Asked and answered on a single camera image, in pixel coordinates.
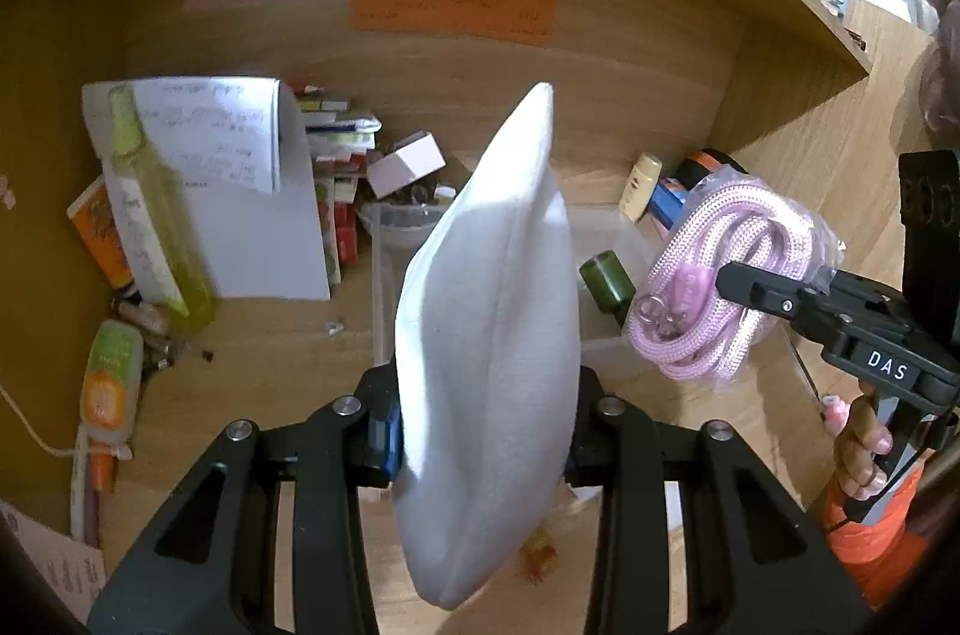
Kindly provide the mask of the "orange sleeve forearm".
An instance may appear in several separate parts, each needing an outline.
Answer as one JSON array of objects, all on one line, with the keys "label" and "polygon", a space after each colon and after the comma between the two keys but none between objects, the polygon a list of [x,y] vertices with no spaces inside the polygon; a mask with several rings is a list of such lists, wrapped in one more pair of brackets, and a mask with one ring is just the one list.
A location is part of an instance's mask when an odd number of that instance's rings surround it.
[{"label": "orange sleeve forearm", "polygon": [[900,591],[926,559],[946,529],[952,505],[934,490],[919,490],[931,456],[926,452],[875,525],[853,521],[839,526],[844,520],[846,495],[861,490],[859,477],[848,465],[848,458],[857,461],[859,452],[836,452],[835,456],[836,473],[815,511],[836,559],[853,578],[866,603],[878,609]]}]

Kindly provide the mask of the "right hand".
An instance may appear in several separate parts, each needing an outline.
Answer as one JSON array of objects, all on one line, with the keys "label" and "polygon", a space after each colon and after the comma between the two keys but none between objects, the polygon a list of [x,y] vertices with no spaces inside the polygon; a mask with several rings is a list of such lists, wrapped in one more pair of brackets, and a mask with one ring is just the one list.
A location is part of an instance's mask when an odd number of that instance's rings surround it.
[{"label": "right hand", "polygon": [[846,497],[866,502],[887,486],[887,474],[875,458],[893,449],[893,438],[878,419],[874,388],[867,381],[859,381],[859,388],[861,396],[851,404],[848,422],[835,440],[833,479]]}]

